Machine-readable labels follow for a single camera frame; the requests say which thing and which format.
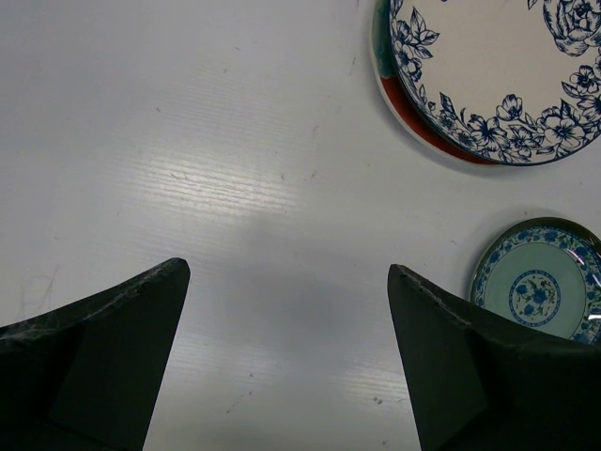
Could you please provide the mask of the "small blue patterned plate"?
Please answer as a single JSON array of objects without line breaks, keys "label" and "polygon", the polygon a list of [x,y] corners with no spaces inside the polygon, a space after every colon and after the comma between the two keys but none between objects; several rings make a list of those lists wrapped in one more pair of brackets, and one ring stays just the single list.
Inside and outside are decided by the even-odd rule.
[{"label": "small blue patterned plate", "polygon": [[600,239],[557,217],[504,231],[478,262],[470,302],[521,326],[600,343]]}]

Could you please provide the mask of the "red plate with teal flower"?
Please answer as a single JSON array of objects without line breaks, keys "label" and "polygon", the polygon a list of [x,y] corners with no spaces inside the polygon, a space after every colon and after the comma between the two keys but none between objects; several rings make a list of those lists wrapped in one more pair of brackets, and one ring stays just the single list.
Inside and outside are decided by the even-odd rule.
[{"label": "red plate with teal flower", "polygon": [[389,3],[375,1],[369,31],[369,52],[378,90],[385,104],[402,129],[438,155],[472,165],[493,167],[495,164],[470,155],[445,141],[419,115],[402,83],[398,79],[389,42]]}]

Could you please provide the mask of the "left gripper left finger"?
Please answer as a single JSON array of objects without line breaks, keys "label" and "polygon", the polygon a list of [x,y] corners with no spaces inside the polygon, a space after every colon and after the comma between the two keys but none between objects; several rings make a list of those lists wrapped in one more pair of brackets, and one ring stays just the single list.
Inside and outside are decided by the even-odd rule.
[{"label": "left gripper left finger", "polygon": [[170,258],[2,327],[2,449],[142,449],[190,276]]}]

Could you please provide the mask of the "white blue floral plate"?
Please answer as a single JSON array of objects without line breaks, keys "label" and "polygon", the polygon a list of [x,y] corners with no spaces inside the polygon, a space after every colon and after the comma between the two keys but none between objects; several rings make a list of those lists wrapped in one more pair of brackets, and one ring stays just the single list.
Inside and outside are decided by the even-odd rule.
[{"label": "white blue floral plate", "polygon": [[392,1],[397,76],[424,120],[480,159],[553,163],[600,138],[596,1]]}]

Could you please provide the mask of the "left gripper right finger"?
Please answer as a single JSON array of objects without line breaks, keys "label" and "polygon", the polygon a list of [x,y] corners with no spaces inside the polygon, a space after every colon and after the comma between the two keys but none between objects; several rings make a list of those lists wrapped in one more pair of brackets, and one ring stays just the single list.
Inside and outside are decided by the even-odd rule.
[{"label": "left gripper right finger", "polygon": [[391,266],[388,297],[424,450],[596,450],[600,349],[537,332]]}]

